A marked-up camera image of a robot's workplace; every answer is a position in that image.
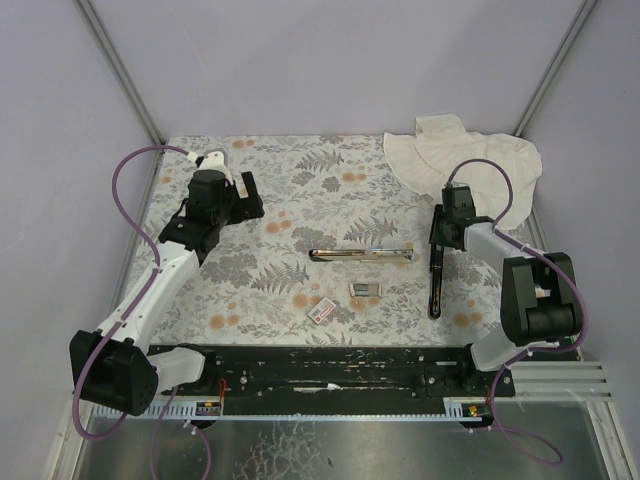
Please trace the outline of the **black stapler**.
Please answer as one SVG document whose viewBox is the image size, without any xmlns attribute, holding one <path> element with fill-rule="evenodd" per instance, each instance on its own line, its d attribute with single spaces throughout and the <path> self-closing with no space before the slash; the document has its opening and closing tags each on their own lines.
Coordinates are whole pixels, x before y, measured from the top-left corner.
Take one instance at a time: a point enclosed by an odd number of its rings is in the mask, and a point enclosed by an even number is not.
<svg viewBox="0 0 640 480">
<path fill-rule="evenodd" d="M 438 319 L 441 316 L 441 290 L 442 273 L 444 264 L 444 248 L 440 245 L 432 245 L 430 251 L 430 293 L 429 293 L 429 317 Z"/>
</svg>

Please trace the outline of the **silver stapler magazine rail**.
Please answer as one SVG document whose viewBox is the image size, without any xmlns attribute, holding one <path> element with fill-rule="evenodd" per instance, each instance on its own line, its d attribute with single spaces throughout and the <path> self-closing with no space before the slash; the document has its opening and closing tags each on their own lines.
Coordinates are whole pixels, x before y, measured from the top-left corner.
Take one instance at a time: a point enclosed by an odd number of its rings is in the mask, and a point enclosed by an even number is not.
<svg viewBox="0 0 640 480">
<path fill-rule="evenodd" d="M 311 249 L 309 258 L 314 262 L 356 261 L 374 263 L 413 263 L 417 255 L 412 249 Z"/>
</svg>

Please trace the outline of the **cardboard staple tray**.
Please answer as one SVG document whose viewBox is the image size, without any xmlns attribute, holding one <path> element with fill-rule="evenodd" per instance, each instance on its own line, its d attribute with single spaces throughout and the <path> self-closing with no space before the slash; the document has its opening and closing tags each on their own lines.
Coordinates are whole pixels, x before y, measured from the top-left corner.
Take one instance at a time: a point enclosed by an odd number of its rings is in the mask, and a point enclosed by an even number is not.
<svg viewBox="0 0 640 480">
<path fill-rule="evenodd" d="M 355 282 L 349 284 L 349 292 L 352 298 L 381 298 L 383 288 L 376 282 Z"/>
</svg>

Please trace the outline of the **red white staple box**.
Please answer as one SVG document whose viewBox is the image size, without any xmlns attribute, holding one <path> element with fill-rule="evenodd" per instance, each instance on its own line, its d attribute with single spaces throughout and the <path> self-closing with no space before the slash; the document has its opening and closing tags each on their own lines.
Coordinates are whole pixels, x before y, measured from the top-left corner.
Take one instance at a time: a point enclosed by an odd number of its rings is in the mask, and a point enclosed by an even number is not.
<svg viewBox="0 0 640 480">
<path fill-rule="evenodd" d="M 313 306 L 307 316 L 316 324 L 322 323 L 336 309 L 337 305 L 329 298 L 322 298 L 315 306 Z"/>
</svg>

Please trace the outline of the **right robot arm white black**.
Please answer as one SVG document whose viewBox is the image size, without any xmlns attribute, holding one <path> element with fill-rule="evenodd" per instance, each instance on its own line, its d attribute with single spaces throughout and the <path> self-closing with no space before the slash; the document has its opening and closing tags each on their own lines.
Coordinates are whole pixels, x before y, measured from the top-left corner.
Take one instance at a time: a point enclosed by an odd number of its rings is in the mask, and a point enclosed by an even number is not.
<svg viewBox="0 0 640 480">
<path fill-rule="evenodd" d="M 564 253 L 544 253 L 500 231 L 476 214 L 467 186 L 445 186 L 434 208 L 429 244 L 429 317 L 441 315 L 444 253 L 465 251 L 484 261 L 501 279 L 500 322 L 468 347 L 473 367 L 492 372 L 521 354 L 552 350 L 584 326 L 574 270 Z"/>
</svg>

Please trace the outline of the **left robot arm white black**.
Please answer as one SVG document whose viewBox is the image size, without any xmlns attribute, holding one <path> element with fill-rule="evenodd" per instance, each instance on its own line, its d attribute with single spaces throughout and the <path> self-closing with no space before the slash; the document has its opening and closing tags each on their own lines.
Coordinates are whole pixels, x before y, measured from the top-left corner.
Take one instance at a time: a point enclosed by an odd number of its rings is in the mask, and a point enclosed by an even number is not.
<svg viewBox="0 0 640 480">
<path fill-rule="evenodd" d="M 159 392 L 200 379 L 205 356 L 192 347 L 150 351 L 162 315 L 195 275 L 229 225 L 263 217 L 254 176 L 241 175 L 246 193 L 219 169 L 199 169 L 188 196 L 155 244 L 154 258 L 129 294 L 93 332 L 80 330 L 69 346 L 74 400 L 131 416 L 145 412 Z"/>
</svg>

